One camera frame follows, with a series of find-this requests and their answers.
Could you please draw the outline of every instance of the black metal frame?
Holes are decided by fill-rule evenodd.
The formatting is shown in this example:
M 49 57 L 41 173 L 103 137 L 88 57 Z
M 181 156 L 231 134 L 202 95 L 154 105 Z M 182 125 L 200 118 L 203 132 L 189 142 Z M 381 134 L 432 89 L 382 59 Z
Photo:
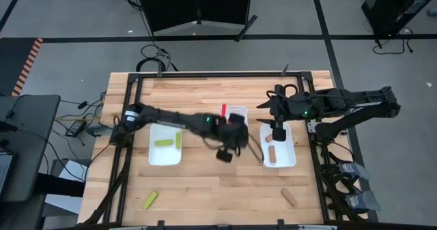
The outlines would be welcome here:
M 163 72 L 163 75 L 162 75 L 163 78 L 269 77 L 269 76 L 296 77 L 297 82 L 298 82 L 299 91 L 304 91 L 304 90 L 307 90 L 310 92 L 315 91 L 311 72 L 281 72 L 281 71 L 277 71 L 277 72 L 193 72 L 193 73 L 192 72 Z M 128 106 L 128 104 L 130 102 L 130 96 L 132 93 L 132 86 L 135 82 L 137 82 L 137 89 L 135 92 L 134 102 L 139 102 L 140 97 L 141 97 L 141 88 L 143 85 L 143 80 L 146 78 L 156 78 L 156 73 L 130 73 L 128 75 L 128 81 L 127 81 L 126 92 L 125 92 L 124 103 L 123 103 L 123 112 L 124 112 L 124 110 L 126 110 L 126 107 Z M 309 89 L 305 89 L 304 81 L 306 81 L 308 83 Z M 317 175 L 318 174 L 317 171 L 319 170 L 318 168 L 320 167 L 320 161 L 319 161 L 319 154 L 317 152 L 317 147 L 316 147 L 315 143 L 313 142 L 315 140 L 315 135 L 311 134 L 308 131 L 308 127 L 307 127 L 307 133 L 309 136 L 309 144 L 310 144 L 310 149 L 311 149 L 313 168 L 314 168 L 315 174 Z M 119 159 L 120 159 L 120 154 L 122 152 L 122 149 L 123 149 L 123 147 L 116 147 L 115 148 L 113 166 L 111 169 L 111 176 L 110 176 L 110 180 L 109 180 L 109 188 L 111 188 L 114 185 L 115 180 L 117 178 L 117 170 L 119 167 Z M 126 156 L 125 156 L 125 163 L 127 163 L 128 170 L 129 170 L 131 158 L 132 158 L 132 150 L 127 149 Z M 325 163 L 330 162 L 327 156 L 324 157 L 324 162 Z M 322 181 L 321 177 L 319 177 L 319 176 L 316 176 L 315 179 L 316 179 L 317 187 L 318 187 L 318 193 L 319 193 L 319 199 L 320 199 L 321 208 L 322 208 L 323 220 L 325 223 L 327 223 L 332 219 L 329 218 L 329 214 L 328 214 L 328 207 L 327 207 L 326 197 L 324 194 L 323 181 Z M 117 218 L 115 221 L 115 223 L 119 224 L 119 225 L 122 224 L 123 213 L 124 213 L 124 204 L 125 204 L 125 200 L 126 200 L 127 185 L 128 185 L 128 176 L 126 176 L 124 178 L 124 181 L 121 185 L 120 194 L 119 194 Z M 110 202 L 108 204 L 106 210 L 104 211 L 103 223 L 106 223 L 106 224 L 109 223 L 109 216 L 111 214 L 111 206 L 112 206 L 112 202 Z M 336 215 L 336 220 L 341 220 L 341 219 L 342 219 L 341 215 Z M 295 229 L 297 227 L 297 225 L 284 225 L 283 221 L 282 221 L 282 224 L 279 223 L 279 225 L 283 225 L 284 229 L 289 229 L 289 228 Z M 185 227 L 181 227 L 181 226 L 166 227 L 166 229 L 172 229 L 172 228 L 183 229 Z M 196 227 L 189 227 L 189 228 L 190 229 L 194 229 L 194 228 L 196 228 L 196 229 L 215 228 L 216 229 L 217 226 L 196 226 Z M 254 228 L 257 228 L 257 229 L 278 229 L 278 225 L 258 225 L 258 226 L 238 225 L 238 226 L 232 226 L 232 228 L 233 229 L 235 229 L 235 228 L 238 228 L 238 229 L 254 229 Z

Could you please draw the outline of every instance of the wooden table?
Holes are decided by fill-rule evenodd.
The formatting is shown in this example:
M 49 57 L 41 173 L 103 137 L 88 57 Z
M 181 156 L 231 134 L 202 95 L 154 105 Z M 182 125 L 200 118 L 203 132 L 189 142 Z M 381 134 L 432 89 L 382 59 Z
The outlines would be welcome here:
M 333 87 L 329 71 L 313 71 L 312 75 L 316 90 Z M 128 73 L 111 74 L 101 118 L 106 125 L 112 125 L 113 116 L 122 112 L 127 77 Z M 271 116 L 268 109 L 256 106 L 267 101 L 266 91 L 275 84 L 288 83 L 296 84 L 295 78 L 153 78 L 143 82 L 141 101 L 183 113 L 219 113 L 222 103 L 244 105 L 249 110 L 249 132 L 259 138 L 261 124 L 255 119 Z M 190 132 L 183 133 L 182 161 L 178 166 L 152 166 L 147 160 L 149 128 L 138 131 L 123 225 L 156 225 L 158 220 L 165 220 L 166 225 L 270 225 L 281 218 L 285 224 L 322 223 L 305 122 L 288 124 L 292 127 L 297 164 L 286 169 L 263 168 L 248 149 L 230 164 L 221 162 L 215 158 L 216 151 L 207 149 L 201 138 Z M 107 136 L 96 140 L 93 156 L 108 140 Z M 339 136 L 336 142 L 348 147 L 346 136 Z M 341 147 L 330 145 L 329 150 L 341 159 L 351 160 L 350 153 Z M 79 222 L 90 216 L 107 192 L 113 155 L 114 147 L 109 147 L 92 163 Z M 282 196 L 283 188 L 294 195 L 296 207 Z M 149 210 L 144 210 L 142 205 L 152 191 L 159 196 Z M 117 195 L 115 199 L 111 220 L 115 220 Z

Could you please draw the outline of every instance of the wooden block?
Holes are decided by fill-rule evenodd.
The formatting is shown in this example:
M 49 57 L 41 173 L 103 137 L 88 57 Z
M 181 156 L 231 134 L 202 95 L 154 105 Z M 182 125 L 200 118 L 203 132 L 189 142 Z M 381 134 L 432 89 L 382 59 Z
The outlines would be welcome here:
M 298 205 L 298 202 L 296 201 L 296 199 L 293 197 L 292 193 L 284 188 L 281 191 L 282 195 L 287 199 L 288 203 L 290 203 L 293 207 L 296 207 Z
M 268 154 L 270 157 L 270 162 L 276 162 L 276 154 L 274 152 L 274 145 L 268 147 Z
M 271 142 L 273 141 L 273 134 L 270 134 L 269 136 L 266 137 L 266 141 L 267 142 Z

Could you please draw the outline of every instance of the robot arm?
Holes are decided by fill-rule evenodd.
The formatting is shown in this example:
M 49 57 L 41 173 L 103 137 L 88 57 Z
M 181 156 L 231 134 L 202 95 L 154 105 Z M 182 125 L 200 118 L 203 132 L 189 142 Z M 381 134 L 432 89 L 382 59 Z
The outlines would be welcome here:
M 273 128 L 273 139 L 277 141 L 285 140 L 285 131 L 282 129 L 285 121 L 338 117 L 350 109 L 359 109 L 331 124 L 320 123 L 315 127 L 319 141 L 329 143 L 342 130 L 374 117 L 396 117 L 400 111 L 391 87 L 360 92 L 334 88 L 319 90 L 313 94 L 300 92 L 287 97 L 285 88 L 277 85 L 275 91 L 268 91 L 267 96 L 269 101 L 258 108 L 270 108 L 274 120 L 258 120 L 270 124 Z
M 187 129 L 204 139 L 222 142 L 223 147 L 217 151 L 216 157 L 225 162 L 231 162 L 232 159 L 232 154 L 228 153 L 228 150 L 237 151 L 246 147 L 249 142 L 249 131 L 242 116 L 231 114 L 229 120 L 226 120 L 211 113 L 187 115 L 156 109 L 142 103 L 128 106 L 120 123 L 114 128 L 110 142 L 120 144 L 128 133 L 150 123 Z

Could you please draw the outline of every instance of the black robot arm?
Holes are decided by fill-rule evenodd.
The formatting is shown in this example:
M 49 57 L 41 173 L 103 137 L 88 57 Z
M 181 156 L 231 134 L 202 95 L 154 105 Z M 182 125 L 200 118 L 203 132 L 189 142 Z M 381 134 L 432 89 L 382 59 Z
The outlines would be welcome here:
M 268 91 L 269 101 L 258 108 L 270 108 L 274 120 L 259 119 L 273 128 L 273 139 L 285 140 L 282 123 L 292 120 L 319 120 L 338 117 L 347 111 L 357 110 L 331 124 L 320 123 L 315 127 L 320 142 L 329 143 L 342 130 L 351 128 L 374 117 L 396 117 L 400 111 L 391 87 L 375 91 L 351 92 L 346 89 L 323 89 L 315 93 L 300 92 L 285 96 L 285 89 L 275 86 Z
M 195 113 L 187 115 L 178 112 L 156 109 L 142 103 L 131 104 L 126 109 L 119 125 L 114 128 L 110 142 L 120 144 L 127 134 L 135 132 L 146 124 L 161 124 L 190 130 L 192 133 L 207 139 L 223 143 L 216 157 L 225 162 L 231 162 L 234 150 L 239 154 L 240 148 L 249 142 L 249 131 L 244 123 L 244 117 L 231 114 L 229 120 L 211 113 Z

